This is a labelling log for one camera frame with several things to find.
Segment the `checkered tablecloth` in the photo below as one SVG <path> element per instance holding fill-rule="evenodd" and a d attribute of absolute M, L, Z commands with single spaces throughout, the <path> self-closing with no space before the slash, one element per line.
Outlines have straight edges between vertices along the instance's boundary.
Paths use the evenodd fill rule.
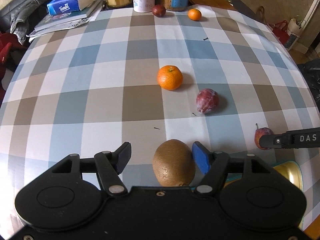
<path fill-rule="evenodd" d="M 235 157 L 295 160 L 308 201 L 303 227 L 320 214 L 319 150 L 262 151 L 253 140 L 255 123 L 277 134 L 320 126 L 297 66 L 265 25 L 236 11 L 196 7 L 199 22 L 186 12 L 157 18 L 124 8 L 32 42 L 0 109 L 3 236 L 21 226 L 13 200 L 24 185 L 70 153 L 93 157 L 124 141 L 132 144 L 121 175 L 129 189 L 159 185 L 151 163 L 161 143 L 200 141 Z M 164 65 L 183 72 L 176 91 L 156 83 Z M 195 103 L 203 88 L 220 96 L 219 108 L 206 116 Z M 95 183 L 94 175 L 84 178 Z"/>

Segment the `tangerine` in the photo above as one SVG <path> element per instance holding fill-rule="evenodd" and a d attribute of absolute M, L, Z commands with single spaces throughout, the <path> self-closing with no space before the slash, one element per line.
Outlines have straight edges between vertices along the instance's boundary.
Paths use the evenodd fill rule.
<path fill-rule="evenodd" d="M 202 17 L 202 14 L 198 9 L 190 9 L 188 11 L 188 16 L 193 21 L 199 21 Z"/>
<path fill-rule="evenodd" d="M 181 86 L 183 75 L 176 66 L 167 65 L 159 69 L 157 82 L 163 89 L 175 90 Z"/>

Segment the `brown kiwi fruit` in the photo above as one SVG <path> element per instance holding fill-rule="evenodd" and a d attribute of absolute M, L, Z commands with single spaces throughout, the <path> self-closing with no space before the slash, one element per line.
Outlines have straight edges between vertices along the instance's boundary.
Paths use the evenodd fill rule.
<path fill-rule="evenodd" d="M 161 144 L 153 157 L 153 171 L 161 186 L 188 186 L 196 172 L 190 148 L 171 139 Z"/>

